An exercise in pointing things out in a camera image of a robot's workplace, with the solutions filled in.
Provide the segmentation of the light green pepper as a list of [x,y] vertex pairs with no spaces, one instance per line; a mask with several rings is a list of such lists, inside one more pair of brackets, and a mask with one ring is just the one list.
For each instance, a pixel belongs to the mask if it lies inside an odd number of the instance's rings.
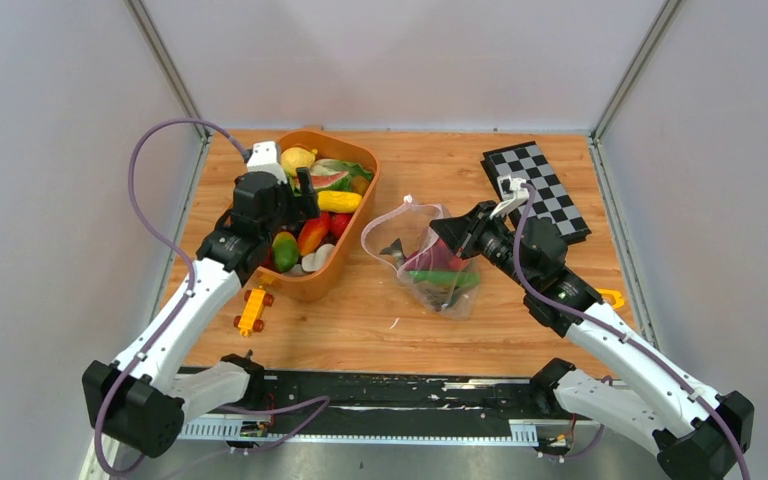
[[448,270],[409,270],[409,278],[414,282],[427,282],[439,288],[472,288],[480,284],[481,277],[474,271]]

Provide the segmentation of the purple sweet potato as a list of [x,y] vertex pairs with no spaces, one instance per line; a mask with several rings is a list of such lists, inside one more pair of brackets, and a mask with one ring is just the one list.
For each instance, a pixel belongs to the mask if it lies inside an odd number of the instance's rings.
[[453,256],[448,246],[440,239],[433,245],[407,257],[405,270],[448,270],[447,262]]

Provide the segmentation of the red apple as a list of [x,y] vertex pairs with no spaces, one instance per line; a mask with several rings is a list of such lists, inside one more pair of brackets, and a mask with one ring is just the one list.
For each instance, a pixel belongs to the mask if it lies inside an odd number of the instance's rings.
[[330,214],[330,226],[329,233],[335,240],[339,240],[348,228],[349,223],[352,220],[353,215],[351,213],[331,213]]

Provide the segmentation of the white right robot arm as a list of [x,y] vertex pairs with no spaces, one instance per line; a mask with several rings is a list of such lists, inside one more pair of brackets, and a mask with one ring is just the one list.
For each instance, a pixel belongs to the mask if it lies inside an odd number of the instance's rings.
[[496,206],[481,202],[430,227],[457,257],[482,256],[522,286],[535,320],[590,352],[625,385],[605,385],[555,358],[532,379],[535,411],[594,420],[654,455],[672,479],[722,479],[733,468],[750,478],[751,401],[696,379],[625,323],[566,266],[567,244],[551,220],[522,217],[511,231],[494,217]]

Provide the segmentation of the clear zip top bag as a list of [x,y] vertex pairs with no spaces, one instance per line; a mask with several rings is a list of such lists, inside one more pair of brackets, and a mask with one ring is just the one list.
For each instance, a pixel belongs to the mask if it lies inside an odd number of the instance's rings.
[[371,220],[360,244],[392,274],[400,288],[426,310],[456,320],[473,310],[481,274],[473,259],[461,259],[430,226],[450,217],[441,204],[403,197],[395,209]]

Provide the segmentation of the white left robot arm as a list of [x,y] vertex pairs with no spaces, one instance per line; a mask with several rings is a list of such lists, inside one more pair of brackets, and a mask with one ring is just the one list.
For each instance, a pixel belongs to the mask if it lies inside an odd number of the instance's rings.
[[206,413],[230,403],[243,413],[264,405],[262,368],[239,355],[184,378],[178,370],[216,314],[266,261],[280,230],[319,213],[305,167],[296,181],[267,167],[236,179],[230,207],[186,261],[188,273],[175,296],[113,361],[94,361],[85,370],[82,386],[96,442],[109,437],[156,458]]

